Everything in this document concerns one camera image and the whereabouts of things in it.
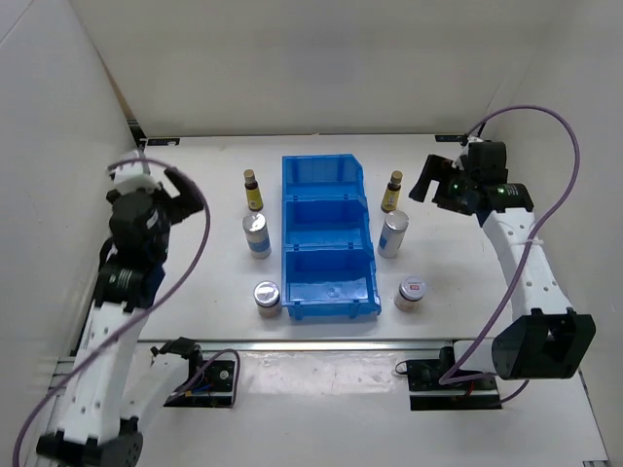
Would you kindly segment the yellow-label small brown bottle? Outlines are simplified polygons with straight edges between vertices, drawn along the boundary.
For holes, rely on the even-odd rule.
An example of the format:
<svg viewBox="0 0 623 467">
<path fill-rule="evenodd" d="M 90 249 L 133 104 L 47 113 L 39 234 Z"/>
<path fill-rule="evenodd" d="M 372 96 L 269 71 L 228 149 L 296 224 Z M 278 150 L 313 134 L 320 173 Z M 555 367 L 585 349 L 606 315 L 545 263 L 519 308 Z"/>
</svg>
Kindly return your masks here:
<svg viewBox="0 0 623 467">
<path fill-rule="evenodd" d="M 402 178 L 403 173 L 400 170 L 394 170 L 391 173 L 381 202 L 381 210 L 383 212 L 389 213 L 397 208 Z"/>
<path fill-rule="evenodd" d="M 246 169 L 243 172 L 244 188 L 246 193 L 247 205 L 251 211 L 258 212 L 264 207 L 259 184 L 252 169 Z"/>
</svg>

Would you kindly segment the blue three-compartment plastic bin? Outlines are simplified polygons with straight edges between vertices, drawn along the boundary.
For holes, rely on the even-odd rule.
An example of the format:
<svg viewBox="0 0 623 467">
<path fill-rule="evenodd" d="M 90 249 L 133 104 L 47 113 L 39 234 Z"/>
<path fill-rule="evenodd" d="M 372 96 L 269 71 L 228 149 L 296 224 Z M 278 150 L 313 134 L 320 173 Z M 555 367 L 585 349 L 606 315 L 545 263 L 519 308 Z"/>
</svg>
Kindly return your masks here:
<svg viewBox="0 0 623 467">
<path fill-rule="evenodd" d="M 378 315 L 364 171 L 352 154 L 282 159 L 281 302 L 294 320 Z"/>
</svg>

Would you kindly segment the left white-lid spice jar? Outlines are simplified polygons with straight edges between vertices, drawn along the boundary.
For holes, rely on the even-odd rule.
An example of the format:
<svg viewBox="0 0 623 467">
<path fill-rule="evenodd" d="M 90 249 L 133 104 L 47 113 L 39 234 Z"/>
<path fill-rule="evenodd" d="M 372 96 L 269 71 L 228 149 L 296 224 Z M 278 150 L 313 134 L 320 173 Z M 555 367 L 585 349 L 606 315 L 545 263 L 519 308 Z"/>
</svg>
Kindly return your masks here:
<svg viewBox="0 0 623 467">
<path fill-rule="evenodd" d="M 272 281 L 262 281 L 253 290 L 258 313 L 264 318 L 277 317 L 281 313 L 281 295 Z"/>
</svg>

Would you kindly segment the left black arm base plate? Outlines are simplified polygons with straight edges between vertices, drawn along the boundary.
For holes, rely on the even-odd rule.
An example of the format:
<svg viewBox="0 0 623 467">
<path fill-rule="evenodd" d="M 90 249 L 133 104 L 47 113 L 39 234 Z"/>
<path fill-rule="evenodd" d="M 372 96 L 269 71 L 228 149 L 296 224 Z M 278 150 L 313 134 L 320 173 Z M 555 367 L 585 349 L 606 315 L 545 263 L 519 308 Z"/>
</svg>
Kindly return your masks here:
<svg viewBox="0 0 623 467">
<path fill-rule="evenodd" d="M 190 353 L 189 377 L 169 396 L 167 408 L 230 409 L 238 396 L 241 358 L 233 349 L 203 358 L 200 349 Z"/>
</svg>

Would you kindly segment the right white-lid spice jar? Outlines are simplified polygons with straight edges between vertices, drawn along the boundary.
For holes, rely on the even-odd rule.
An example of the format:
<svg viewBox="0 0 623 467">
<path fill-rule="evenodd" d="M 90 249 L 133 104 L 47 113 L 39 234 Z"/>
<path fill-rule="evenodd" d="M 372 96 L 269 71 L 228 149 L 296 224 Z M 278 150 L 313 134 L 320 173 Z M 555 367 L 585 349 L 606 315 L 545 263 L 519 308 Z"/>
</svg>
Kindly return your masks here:
<svg viewBox="0 0 623 467">
<path fill-rule="evenodd" d="M 403 312 L 416 311 L 427 291 L 425 282 L 417 276 L 408 276 L 399 284 L 394 296 L 395 306 Z"/>
</svg>

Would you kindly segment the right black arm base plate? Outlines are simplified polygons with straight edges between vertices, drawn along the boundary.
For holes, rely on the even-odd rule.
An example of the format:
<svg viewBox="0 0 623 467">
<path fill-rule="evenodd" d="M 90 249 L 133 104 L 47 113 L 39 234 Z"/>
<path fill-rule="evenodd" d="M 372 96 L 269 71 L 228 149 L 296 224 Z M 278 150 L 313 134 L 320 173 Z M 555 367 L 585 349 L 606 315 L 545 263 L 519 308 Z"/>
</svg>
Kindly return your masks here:
<svg viewBox="0 0 623 467">
<path fill-rule="evenodd" d="M 482 377 L 446 385 L 439 379 L 455 364 L 451 346 L 436 357 L 398 362 L 394 374 L 407 379 L 413 412 L 500 410 L 499 391 L 493 377 Z"/>
</svg>

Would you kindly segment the blue-label silver-lid shaker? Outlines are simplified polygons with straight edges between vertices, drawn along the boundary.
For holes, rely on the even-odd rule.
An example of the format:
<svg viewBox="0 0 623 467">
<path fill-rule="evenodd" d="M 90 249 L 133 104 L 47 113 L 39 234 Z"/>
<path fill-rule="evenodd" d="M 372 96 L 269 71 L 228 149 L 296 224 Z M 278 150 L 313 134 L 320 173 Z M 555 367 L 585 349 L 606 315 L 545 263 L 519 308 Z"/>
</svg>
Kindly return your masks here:
<svg viewBox="0 0 623 467">
<path fill-rule="evenodd" d="M 384 258 L 395 258 L 409 227 L 409 217 L 401 210 L 394 210 L 385 215 L 381 231 L 378 253 Z"/>
<path fill-rule="evenodd" d="M 266 217 L 260 212 L 250 212 L 242 219 L 242 228 L 251 255 L 266 259 L 272 253 L 272 246 Z"/>
</svg>

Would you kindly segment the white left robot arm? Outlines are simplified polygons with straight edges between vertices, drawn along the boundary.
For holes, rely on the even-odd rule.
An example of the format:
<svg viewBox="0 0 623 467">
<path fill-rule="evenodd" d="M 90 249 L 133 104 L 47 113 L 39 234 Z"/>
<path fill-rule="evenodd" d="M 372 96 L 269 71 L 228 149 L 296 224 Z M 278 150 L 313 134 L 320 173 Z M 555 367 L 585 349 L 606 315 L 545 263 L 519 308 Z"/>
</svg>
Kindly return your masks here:
<svg viewBox="0 0 623 467">
<path fill-rule="evenodd" d="M 165 278 L 170 231 L 195 213 L 205 197 L 178 169 L 165 165 L 171 196 L 140 165 L 118 165 L 106 195 L 110 235 L 100 250 L 86 344 L 65 378 L 65 409 L 36 452 L 63 466 L 133 466 L 155 410 L 204 376 L 201 349 L 179 338 L 156 349 L 156 363 L 132 388 L 126 383 L 139 335 L 149 315 L 178 286 L 158 293 Z"/>
</svg>

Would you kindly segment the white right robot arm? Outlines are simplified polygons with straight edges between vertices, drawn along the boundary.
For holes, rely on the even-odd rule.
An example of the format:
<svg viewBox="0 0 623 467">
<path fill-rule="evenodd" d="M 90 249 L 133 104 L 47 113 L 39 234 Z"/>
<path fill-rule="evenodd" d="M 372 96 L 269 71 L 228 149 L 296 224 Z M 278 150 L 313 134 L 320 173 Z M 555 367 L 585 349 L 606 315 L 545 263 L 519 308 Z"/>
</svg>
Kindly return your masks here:
<svg viewBox="0 0 623 467">
<path fill-rule="evenodd" d="M 441 360 L 441 384 L 458 389 L 473 378 L 568 379 L 596 335 L 593 317 L 577 312 L 558 285 L 537 232 L 528 189 L 508 180 L 506 146 L 465 140 L 456 160 L 427 157 L 410 199 L 424 201 L 431 182 L 439 208 L 476 216 L 492 244 L 507 290 L 495 311 L 512 307 L 512 321 L 496 337 L 483 330 L 473 341 L 456 341 Z"/>
</svg>

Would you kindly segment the white-lid spice jar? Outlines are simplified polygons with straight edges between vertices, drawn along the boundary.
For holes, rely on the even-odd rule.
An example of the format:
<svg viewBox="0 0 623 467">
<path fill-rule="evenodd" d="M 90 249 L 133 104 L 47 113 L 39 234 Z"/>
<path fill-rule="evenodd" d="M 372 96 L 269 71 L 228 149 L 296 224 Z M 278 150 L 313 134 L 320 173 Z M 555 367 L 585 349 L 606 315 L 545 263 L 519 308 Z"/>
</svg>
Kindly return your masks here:
<svg viewBox="0 0 623 467">
<path fill-rule="evenodd" d="M 264 318 L 277 317 L 281 313 L 281 295 L 272 281 L 262 281 L 253 290 L 258 313 Z"/>
<path fill-rule="evenodd" d="M 403 312 L 416 311 L 427 291 L 425 282 L 417 276 L 408 276 L 399 284 L 394 296 L 395 306 Z"/>
</svg>

